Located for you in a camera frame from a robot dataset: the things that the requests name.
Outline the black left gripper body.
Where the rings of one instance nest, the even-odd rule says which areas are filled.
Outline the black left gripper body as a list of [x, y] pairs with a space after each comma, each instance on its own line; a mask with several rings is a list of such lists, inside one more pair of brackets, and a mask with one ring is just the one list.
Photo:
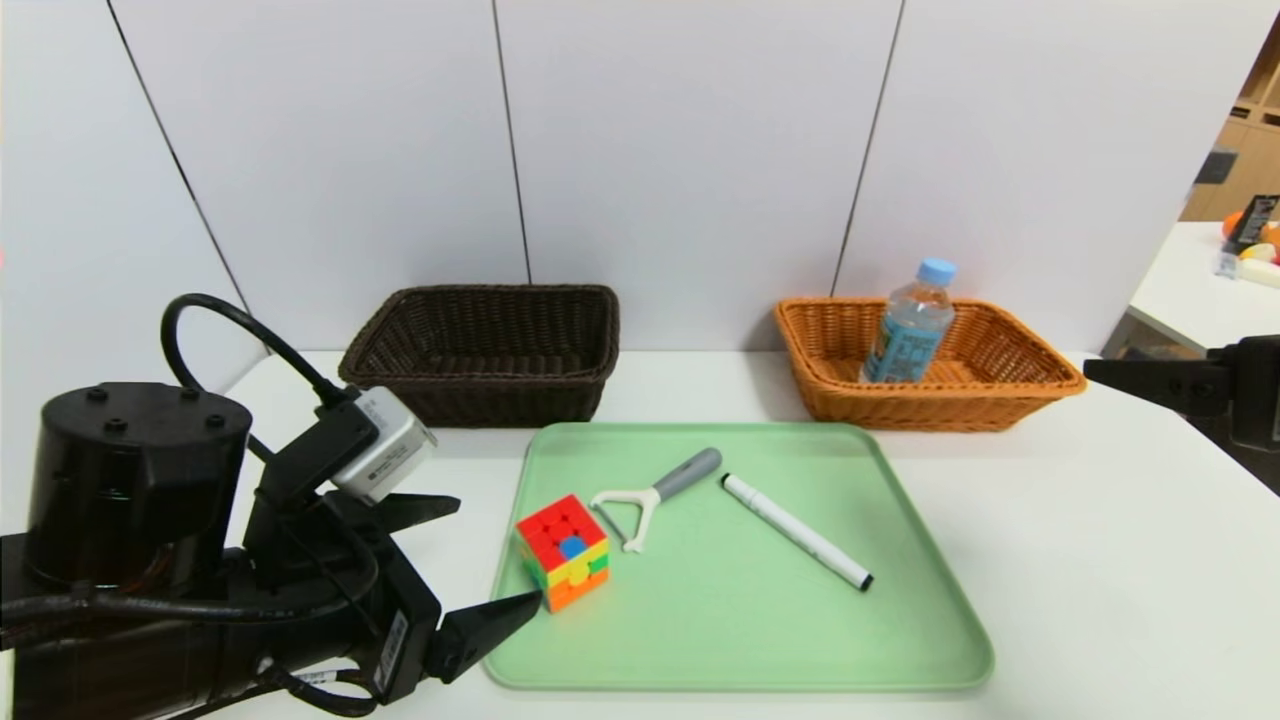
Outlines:
[[340, 492], [280, 506], [257, 492], [246, 546], [266, 588], [298, 618], [256, 626], [255, 680], [312, 706], [343, 700], [301, 676], [329, 659], [356, 665], [370, 705], [412, 693], [425, 673], [442, 606], [379, 521], [379, 502]]

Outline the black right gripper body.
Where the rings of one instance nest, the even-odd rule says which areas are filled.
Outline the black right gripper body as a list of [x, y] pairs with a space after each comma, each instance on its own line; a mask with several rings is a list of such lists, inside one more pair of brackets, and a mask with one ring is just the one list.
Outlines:
[[1231, 369], [1231, 439], [1279, 451], [1279, 336], [1242, 338], [1228, 346]]

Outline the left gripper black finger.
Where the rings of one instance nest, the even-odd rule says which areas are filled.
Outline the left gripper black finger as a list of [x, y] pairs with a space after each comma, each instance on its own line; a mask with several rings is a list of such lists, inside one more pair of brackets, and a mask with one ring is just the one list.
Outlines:
[[390, 493], [379, 502], [379, 521], [388, 534], [447, 518], [461, 500], [444, 495]]
[[428, 643], [425, 676], [451, 684], [534, 619], [540, 591], [448, 612]]

